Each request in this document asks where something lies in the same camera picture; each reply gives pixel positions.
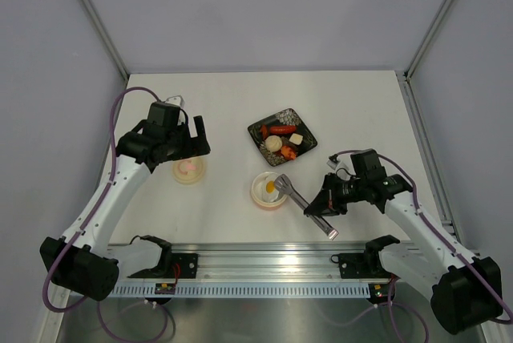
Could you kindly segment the toy fried egg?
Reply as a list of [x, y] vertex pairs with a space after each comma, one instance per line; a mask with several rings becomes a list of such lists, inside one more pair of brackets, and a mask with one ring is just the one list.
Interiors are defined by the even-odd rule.
[[268, 175], [262, 183], [262, 200], [267, 204], [275, 203], [282, 197], [275, 185], [277, 177], [278, 175]]

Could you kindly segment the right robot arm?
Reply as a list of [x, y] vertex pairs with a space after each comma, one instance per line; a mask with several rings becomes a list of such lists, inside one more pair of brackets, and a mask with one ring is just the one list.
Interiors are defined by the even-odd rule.
[[453, 335], [483, 322], [512, 322], [503, 300], [501, 271], [490, 257], [479, 258], [460, 244], [423, 208], [414, 180], [402, 169], [390, 175], [384, 155], [374, 149], [348, 150], [353, 172], [343, 179], [337, 155], [329, 159], [332, 172], [305, 208], [307, 216], [342, 215], [349, 204], [366, 202], [391, 219], [421, 252], [409, 256], [397, 241], [364, 255], [368, 273], [389, 272], [421, 293], [438, 323]]

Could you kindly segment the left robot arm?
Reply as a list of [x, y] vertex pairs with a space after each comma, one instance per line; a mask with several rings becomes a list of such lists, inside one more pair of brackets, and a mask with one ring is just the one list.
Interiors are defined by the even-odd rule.
[[193, 117], [197, 134], [192, 136], [183, 105], [181, 96], [152, 103], [147, 118], [119, 138], [111, 170], [82, 213], [58, 239], [42, 242], [46, 284], [102, 301], [121, 277], [184, 273], [172, 244], [157, 236], [141, 236], [116, 250], [108, 247], [133, 196], [159, 165], [209, 154], [202, 117]]

